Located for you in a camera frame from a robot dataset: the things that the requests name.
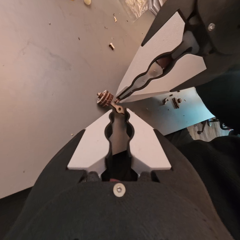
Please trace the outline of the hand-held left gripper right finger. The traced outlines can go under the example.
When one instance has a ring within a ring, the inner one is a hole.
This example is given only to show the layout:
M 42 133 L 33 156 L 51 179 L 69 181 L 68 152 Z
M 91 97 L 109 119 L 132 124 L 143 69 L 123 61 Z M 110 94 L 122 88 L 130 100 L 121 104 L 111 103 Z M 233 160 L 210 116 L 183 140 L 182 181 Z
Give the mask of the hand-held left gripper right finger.
M 129 108 L 125 109 L 127 156 L 138 177 L 143 172 L 170 170 L 171 164 L 156 135 L 159 133 Z

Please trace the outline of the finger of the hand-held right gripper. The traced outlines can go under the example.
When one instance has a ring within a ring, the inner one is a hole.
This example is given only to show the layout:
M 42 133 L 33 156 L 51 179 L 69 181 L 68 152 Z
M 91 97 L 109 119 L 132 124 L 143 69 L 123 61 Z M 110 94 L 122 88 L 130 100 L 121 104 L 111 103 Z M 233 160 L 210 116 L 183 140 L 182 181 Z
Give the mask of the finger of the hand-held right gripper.
M 155 58 L 161 54 L 172 52 L 181 44 L 184 27 L 184 20 L 176 12 L 144 46 L 139 47 L 118 87 L 116 97 L 120 97 L 137 76 L 147 72 Z
M 136 89 L 132 94 L 120 100 L 120 103 L 134 102 L 169 93 L 204 70 L 206 70 L 206 65 L 203 57 L 185 54 L 175 62 L 169 71 L 158 78 L 151 78 L 146 86 Z

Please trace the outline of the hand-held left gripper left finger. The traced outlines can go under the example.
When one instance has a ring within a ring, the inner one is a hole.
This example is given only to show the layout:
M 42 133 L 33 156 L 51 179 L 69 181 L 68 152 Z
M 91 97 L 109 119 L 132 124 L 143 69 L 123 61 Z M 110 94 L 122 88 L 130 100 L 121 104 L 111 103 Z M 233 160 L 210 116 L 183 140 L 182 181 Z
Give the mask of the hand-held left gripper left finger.
M 110 150 L 110 142 L 105 136 L 105 129 L 111 123 L 111 113 L 113 113 L 112 110 L 107 111 L 85 128 L 68 163 L 69 170 L 85 170 L 99 175 L 106 170 L 105 158 Z

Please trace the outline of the wooden wheel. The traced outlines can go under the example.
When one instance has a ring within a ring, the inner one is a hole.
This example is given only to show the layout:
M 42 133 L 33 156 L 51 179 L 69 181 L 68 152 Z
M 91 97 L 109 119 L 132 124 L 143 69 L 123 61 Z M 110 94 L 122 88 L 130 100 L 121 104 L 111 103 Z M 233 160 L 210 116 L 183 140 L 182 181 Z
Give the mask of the wooden wheel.
M 113 107 L 115 111 L 119 114 L 125 114 L 124 108 L 120 105 L 117 105 L 118 101 L 113 100 L 113 94 L 108 90 L 97 93 L 97 104 L 101 107 Z

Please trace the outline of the person's right hand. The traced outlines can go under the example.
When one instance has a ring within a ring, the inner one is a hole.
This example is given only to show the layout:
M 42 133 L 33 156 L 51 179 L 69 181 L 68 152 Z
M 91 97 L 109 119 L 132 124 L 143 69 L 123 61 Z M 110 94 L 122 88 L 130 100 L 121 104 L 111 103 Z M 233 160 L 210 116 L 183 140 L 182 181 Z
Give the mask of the person's right hand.
M 168 65 L 172 62 L 172 57 L 162 57 L 156 60 L 156 63 L 164 70 L 168 67 Z

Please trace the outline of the wooden peg part dark tip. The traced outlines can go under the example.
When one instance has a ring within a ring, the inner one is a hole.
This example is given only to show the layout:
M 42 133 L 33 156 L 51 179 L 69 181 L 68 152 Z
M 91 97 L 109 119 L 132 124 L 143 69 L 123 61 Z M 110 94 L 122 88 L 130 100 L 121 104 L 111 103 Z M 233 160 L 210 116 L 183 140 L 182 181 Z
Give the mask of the wooden peg part dark tip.
M 182 99 L 181 98 L 172 98 L 173 104 L 175 106 L 176 109 L 180 108 L 180 103 L 182 103 Z

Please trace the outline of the assembly instruction booklet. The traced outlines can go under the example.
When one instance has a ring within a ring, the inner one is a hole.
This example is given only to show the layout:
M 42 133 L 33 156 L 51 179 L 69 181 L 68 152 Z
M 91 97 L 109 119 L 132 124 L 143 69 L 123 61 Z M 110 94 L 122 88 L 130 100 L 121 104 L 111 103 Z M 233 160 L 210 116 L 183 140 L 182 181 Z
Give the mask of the assembly instruction booklet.
M 165 0 L 149 0 L 149 9 L 156 16 L 165 3 Z

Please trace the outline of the clear plastic bag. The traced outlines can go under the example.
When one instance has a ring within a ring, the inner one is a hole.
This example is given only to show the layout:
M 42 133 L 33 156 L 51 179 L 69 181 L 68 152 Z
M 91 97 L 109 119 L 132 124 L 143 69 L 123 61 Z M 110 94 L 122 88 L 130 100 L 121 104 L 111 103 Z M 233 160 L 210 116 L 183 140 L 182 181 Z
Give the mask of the clear plastic bag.
M 125 0 L 124 2 L 135 19 L 138 19 L 149 8 L 148 0 Z

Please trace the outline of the person's black-clothed body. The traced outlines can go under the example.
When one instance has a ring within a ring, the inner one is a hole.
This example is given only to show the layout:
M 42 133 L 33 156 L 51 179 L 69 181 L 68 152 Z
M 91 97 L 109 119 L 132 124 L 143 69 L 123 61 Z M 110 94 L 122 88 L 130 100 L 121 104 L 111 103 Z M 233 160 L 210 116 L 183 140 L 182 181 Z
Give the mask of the person's black-clothed body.
M 240 65 L 196 87 L 206 108 L 240 134 Z M 165 135 L 187 158 L 202 179 L 223 224 L 240 239 L 240 137 L 193 140 L 187 128 Z

